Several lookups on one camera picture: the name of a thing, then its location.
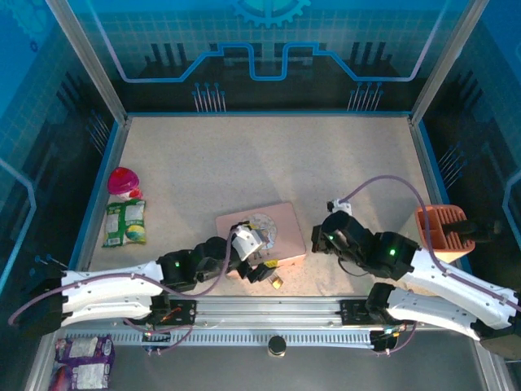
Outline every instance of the snack bag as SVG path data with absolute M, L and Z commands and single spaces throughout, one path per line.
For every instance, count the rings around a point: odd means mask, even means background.
M 56 341 L 56 391 L 108 389 L 115 359 L 110 336 L 63 338 Z
M 147 242 L 145 232 L 145 201 L 129 200 L 107 206 L 103 247 L 119 247 L 127 243 Z

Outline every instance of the glass panel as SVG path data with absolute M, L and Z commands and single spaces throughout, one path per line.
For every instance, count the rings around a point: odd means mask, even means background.
M 113 118 L 45 2 L 0 2 L 0 31 L 0 384 L 23 389 L 39 340 L 7 318 L 69 263 Z
M 71 1 L 131 112 L 408 111 L 466 0 Z
M 494 241 L 476 245 L 471 269 L 515 289 L 521 288 L 520 14 L 521 2 L 491 0 L 424 118 L 450 202 L 468 218 L 502 226 L 500 235 L 490 235 Z

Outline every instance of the black cap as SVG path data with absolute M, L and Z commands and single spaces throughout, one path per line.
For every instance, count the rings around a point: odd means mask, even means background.
M 272 336 L 268 342 L 268 351 L 273 356 L 283 356 L 286 353 L 286 341 L 281 336 Z

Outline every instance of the cable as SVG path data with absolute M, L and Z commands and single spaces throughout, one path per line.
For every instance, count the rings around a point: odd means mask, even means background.
M 505 301 L 505 298 L 503 296 L 498 295 L 497 293 L 495 293 L 493 291 L 489 291 L 486 288 L 480 287 L 478 284 L 472 283 L 471 281 L 468 281 L 468 280 L 466 280 L 465 278 L 463 278 L 463 277 L 461 277 L 459 275 L 453 275 L 453 274 L 447 273 L 447 268 L 442 265 L 442 262 L 434 254 L 434 248 L 432 247 L 432 238 L 431 238 L 431 231 L 430 231 L 430 225 L 429 225 L 429 218 L 427 216 L 427 207 L 426 207 L 425 203 L 423 202 L 422 197 L 418 193 L 418 190 L 416 190 L 414 188 L 414 186 L 411 185 L 409 182 L 407 182 L 405 179 L 397 177 L 396 175 L 379 175 L 377 177 L 371 178 L 371 179 L 363 182 L 359 187 L 357 187 L 354 191 L 352 191 L 350 194 L 348 194 L 346 197 L 344 197 L 339 202 L 343 203 L 343 202 L 348 201 L 349 199 L 351 199 L 353 196 L 355 196 L 364 187 L 370 185 L 372 182 L 377 182 L 377 181 L 380 181 L 380 180 L 383 180 L 383 179 L 391 179 L 393 181 L 397 181 L 397 182 L 403 183 L 404 185 L 406 185 L 413 192 L 414 196 L 417 198 L 417 200 L 418 200 L 418 202 L 420 204 L 420 207 L 422 208 L 423 216 L 424 216 L 424 219 L 425 219 L 425 231 L 427 233 L 425 235 L 426 239 L 427 239 L 427 250 L 428 250 L 429 254 L 431 255 L 432 261 L 434 262 L 436 267 L 444 275 L 446 275 L 446 276 L 448 276 L 448 277 L 450 277 L 452 279 L 455 279 L 458 282 L 463 283 L 463 284 L 465 284 L 468 287 L 474 288 L 474 289 L 476 289 L 476 290 L 478 290 L 478 291 L 480 291 L 482 293 L 485 293 L 485 294 L 489 295 L 490 297 L 492 297 L 492 298 L 494 298 L 496 300 L 499 300 L 502 303 L 507 304 L 508 306 L 512 307 L 516 311 L 521 312 L 521 306 L 519 306 L 516 303 L 514 303 L 512 301 L 509 301 L 509 300 Z
M 346 261 L 345 259 L 338 259 L 338 263 L 339 263 L 339 266 L 340 266 L 340 269 L 342 269 L 345 273 L 347 273 L 348 275 L 351 275 L 353 277 L 363 277 L 364 275 L 368 275 L 369 274 L 369 271 L 365 272 L 364 274 L 362 275 L 355 275 L 353 273 L 351 273 L 350 271 L 348 271 L 346 268 L 344 268 L 344 265 L 342 265 L 342 262 Z
M 217 286 L 217 284 L 221 281 L 222 277 L 226 274 L 226 271 L 228 270 L 228 265 L 230 264 L 230 257 L 231 257 L 231 238 L 235 232 L 236 232 L 236 230 L 232 230 L 228 234 L 228 239 L 226 240 L 226 255 L 225 255 L 224 263 L 222 265 L 221 273 L 217 276 L 215 281 L 213 281 L 212 285 L 210 285 L 209 288 L 205 289 L 201 293 L 196 293 L 195 295 L 186 295 L 185 293 L 180 293 L 180 292 L 174 291 L 171 288 L 163 285 L 162 283 L 155 281 L 154 279 L 151 279 L 149 277 L 146 277 L 145 275 L 140 275 L 137 273 L 112 273 L 109 275 L 98 275 L 95 277 L 91 277 L 89 279 L 83 279 L 82 281 L 76 281 L 75 283 L 69 283 L 67 285 L 64 285 L 63 287 L 51 289 L 48 292 L 42 293 L 41 295 L 34 297 L 32 300 L 28 301 L 27 303 L 22 305 L 19 309 L 17 309 L 9 317 L 9 319 L 7 320 L 7 323 L 9 323 L 10 326 L 14 326 L 15 321 L 18 319 L 18 317 L 20 315 L 22 315 L 23 312 L 25 312 L 28 308 L 32 307 L 33 305 L 37 304 L 38 302 L 46 299 L 47 297 L 61 293 L 63 291 L 66 291 L 67 289 L 79 288 L 81 285 L 86 285 L 88 283 L 93 283 L 95 281 L 100 281 L 102 279 L 114 279 L 114 278 L 141 279 L 148 283 L 154 284 L 156 287 L 159 287 L 159 288 L 163 289 L 164 291 L 166 291 L 167 293 L 170 293 L 171 295 L 174 295 L 177 297 L 188 298 L 188 299 L 195 299 L 198 297 L 202 297 L 202 296 L 210 293 Z
M 188 337 L 191 335 L 191 333 L 193 331 L 194 331 L 194 327 L 190 326 L 190 328 L 188 329 L 188 332 L 184 336 L 182 336 L 182 338 L 179 341 L 177 341 L 175 344 L 170 345 L 168 348 L 152 350 L 149 352 L 149 354 L 151 354 L 152 352 L 155 352 L 158 356 L 160 356 L 164 352 L 169 352 L 170 350 L 176 349 L 180 344 L 182 344 L 185 340 L 188 339 Z
M 185 327 L 185 325 L 181 325 L 181 326 L 175 326 L 175 327 L 169 327 L 169 328 L 162 328 L 160 330 L 149 330 L 147 328 L 139 327 L 137 324 L 132 323 L 132 321 L 130 319 L 123 319 L 123 323 L 126 324 L 127 326 L 131 326 L 137 332 L 143 332 L 143 333 L 147 332 L 149 334 L 165 334 L 166 332 L 173 332 L 175 330 L 179 330 L 180 328 Z
M 407 337 L 407 339 L 405 340 L 405 342 L 404 342 L 403 344 L 401 344 L 400 346 L 395 347 L 394 349 L 390 349 L 390 350 L 388 350 L 388 351 L 385 352 L 385 353 L 379 353 L 379 352 L 377 352 L 376 355 L 377 355 L 377 356 L 384 356 L 384 355 L 390 356 L 391 354 L 394 354 L 394 353 L 396 353 L 397 351 L 402 350 L 402 349 L 403 349 L 404 347 L 406 347 L 406 346 L 411 342 L 411 340 L 413 339 L 413 336 L 414 336 L 414 333 L 416 332 L 417 327 L 418 327 L 418 322 L 414 322 L 414 324 L 413 324 L 413 328 L 411 329 L 409 336 Z

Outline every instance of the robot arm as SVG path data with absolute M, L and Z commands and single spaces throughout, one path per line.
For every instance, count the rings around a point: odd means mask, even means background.
M 514 308 L 519 304 L 515 291 L 477 279 L 451 265 L 444 264 L 442 270 L 414 241 L 394 232 L 373 234 L 350 213 L 342 209 L 331 212 L 313 228 L 314 252 L 333 253 L 376 277 L 411 283 L 440 297 L 415 295 L 412 299 L 412 294 L 397 289 L 389 293 L 386 303 L 380 303 L 382 310 L 395 319 L 406 317 L 462 332 L 504 357 L 521 357 L 521 314 Z M 397 298 L 409 303 L 407 307 L 397 304 Z M 450 316 L 457 310 L 466 315 Z
M 391 319 L 432 324 L 479 340 L 472 324 L 477 318 L 442 297 L 427 297 L 407 292 L 388 283 L 376 283 L 367 298 L 366 308 L 382 323 Z
M 259 277 L 259 273 L 247 263 L 247 259 L 265 244 L 262 235 L 247 222 L 232 228 L 226 273 L 239 267 L 244 269 L 246 265 L 248 273 L 256 274 L 256 279 L 250 281 L 268 277 L 272 270 L 264 268 L 262 277 Z M 39 301 L 28 313 L 22 314 L 20 328 L 26 335 L 41 336 L 72 323 L 93 319 L 131 318 L 155 324 L 165 313 L 178 309 L 178 304 L 165 298 L 163 288 L 152 282 L 176 292 L 190 291 L 198 282 L 213 279 L 221 273 L 226 246 L 225 239 L 212 237 L 193 250 L 168 253 L 157 261 L 134 267 L 98 272 L 68 270 L 61 275 L 45 277 L 29 288 L 30 296 L 36 297 L 50 289 L 72 286 L 64 289 L 61 295 Z M 129 278 L 129 275 L 144 276 L 148 280 Z M 86 279 L 90 279 L 89 283 L 82 284 Z

